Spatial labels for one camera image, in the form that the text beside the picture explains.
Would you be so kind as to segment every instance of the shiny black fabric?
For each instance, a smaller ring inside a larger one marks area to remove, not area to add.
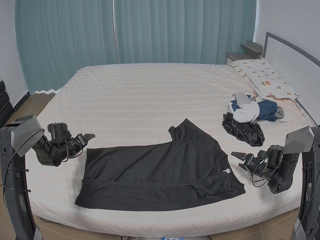
[[[87,149],[75,204],[91,209],[170,211],[244,194],[219,143],[188,119],[171,142]]]
[[[223,114],[222,126],[227,133],[252,147],[261,147],[265,140],[262,129],[257,123],[237,122],[231,113]]]

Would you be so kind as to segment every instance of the mattress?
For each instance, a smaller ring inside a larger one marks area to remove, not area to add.
[[[222,127],[222,114],[234,92],[254,90],[229,65],[120,64],[84,67],[61,88],[38,116],[43,128],[65,122],[73,136],[94,133],[87,148],[151,145],[170,142],[168,129],[185,118],[215,138],[246,193],[220,202],[173,211],[118,211],[75,205],[85,170],[86,149],[59,167],[42,166],[26,154],[32,212],[82,230],[134,237],[194,237],[254,225],[299,207],[302,159],[291,188],[272,194],[265,184],[250,182],[232,151],[257,154],[272,144],[283,145],[286,134],[309,125],[295,102],[278,100],[289,120],[261,122],[262,147],[237,140]]]

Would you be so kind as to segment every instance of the white headboard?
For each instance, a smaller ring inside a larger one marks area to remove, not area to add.
[[[263,57],[299,93],[297,102],[320,125],[320,61],[269,32]]]

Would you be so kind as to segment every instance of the white pillow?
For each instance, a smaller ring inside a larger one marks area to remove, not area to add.
[[[296,99],[298,93],[264,58],[235,60],[233,66],[260,96]]]

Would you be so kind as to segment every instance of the curtain fold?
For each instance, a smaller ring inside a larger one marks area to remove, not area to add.
[[[58,90],[82,67],[117,63],[112,0],[16,0],[15,27],[30,93]]]
[[[224,64],[255,16],[256,0],[114,0],[118,62]]]

